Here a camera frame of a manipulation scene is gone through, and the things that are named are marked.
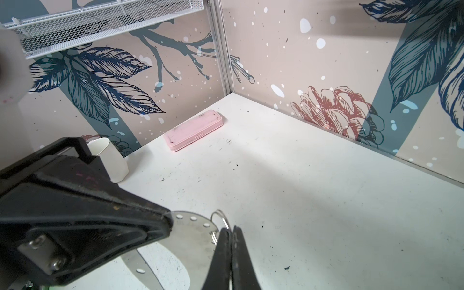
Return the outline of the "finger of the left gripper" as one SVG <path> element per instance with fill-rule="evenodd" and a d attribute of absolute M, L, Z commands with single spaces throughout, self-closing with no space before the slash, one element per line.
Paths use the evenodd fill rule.
<path fill-rule="evenodd" d="M 64 286 L 168 238 L 169 210 L 119 187 L 102 162 L 49 155 L 1 170 L 1 257 L 45 286 Z"/>

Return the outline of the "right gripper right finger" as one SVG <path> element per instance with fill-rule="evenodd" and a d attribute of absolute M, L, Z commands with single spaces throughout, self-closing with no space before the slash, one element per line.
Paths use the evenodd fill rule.
<path fill-rule="evenodd" d="M 261 290 L 256 277 L 243 231 L 234 226 L 232 231 L 232 287 L 234 290 Z"/>

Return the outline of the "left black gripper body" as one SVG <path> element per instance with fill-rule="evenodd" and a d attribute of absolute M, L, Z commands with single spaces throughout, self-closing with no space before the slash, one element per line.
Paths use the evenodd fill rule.
<path fill-rule="evenodd" d="M 1 171 L 1 288 L 66 285 L 109 256 L 109 181 L 82 138 L 63 138 Z"/>

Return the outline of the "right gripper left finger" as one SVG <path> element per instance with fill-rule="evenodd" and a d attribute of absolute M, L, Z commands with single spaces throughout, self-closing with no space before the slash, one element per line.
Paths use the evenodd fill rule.
<path fill-rule="evenodd" d="M 202 290 L 228 290 L 232 262 L 230 229 L 220 231 L 216 249 Z"/>

